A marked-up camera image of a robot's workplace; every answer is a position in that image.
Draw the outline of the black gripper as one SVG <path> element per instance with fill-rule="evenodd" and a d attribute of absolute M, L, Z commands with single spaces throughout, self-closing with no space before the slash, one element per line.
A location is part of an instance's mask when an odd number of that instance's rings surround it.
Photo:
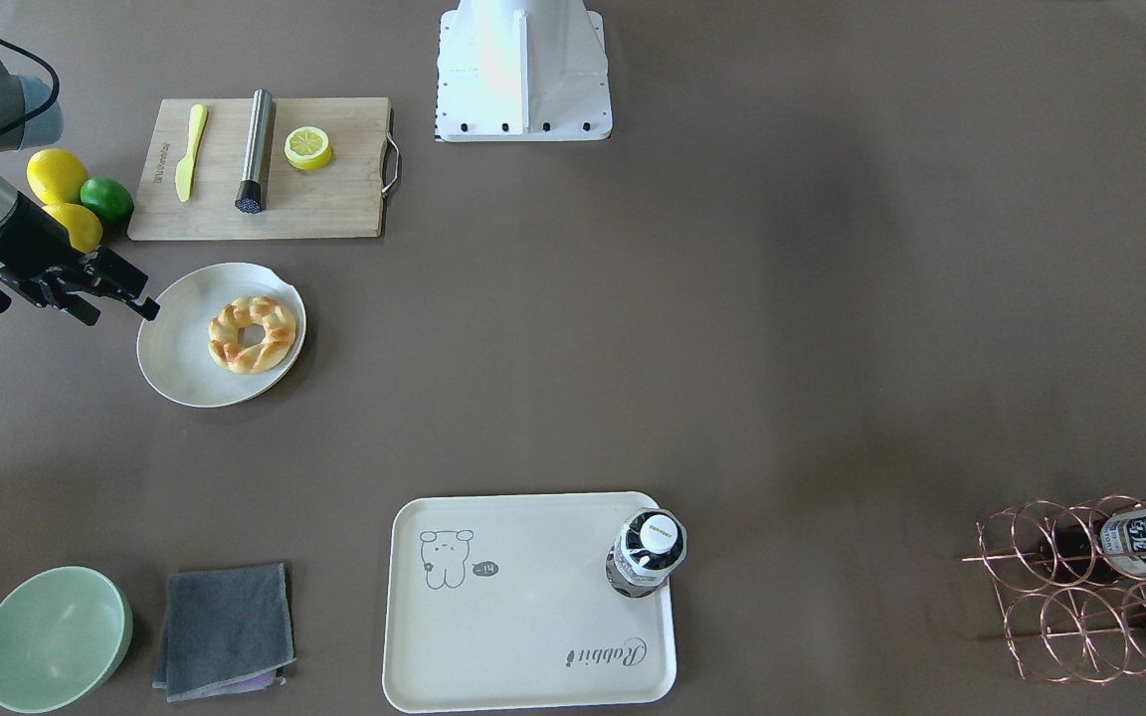
<path fill-rule="evenodd" d="M 0 223 L 0 281 L 24 299 L 36 299 L 95 326 L 100 310 L 79 296 L 117 299 L 142 320 L 158 317 L 160 305 L 146 294 L 147 276 L 110 247 L 83 255 L 66 228 L 18 192 Z"/>

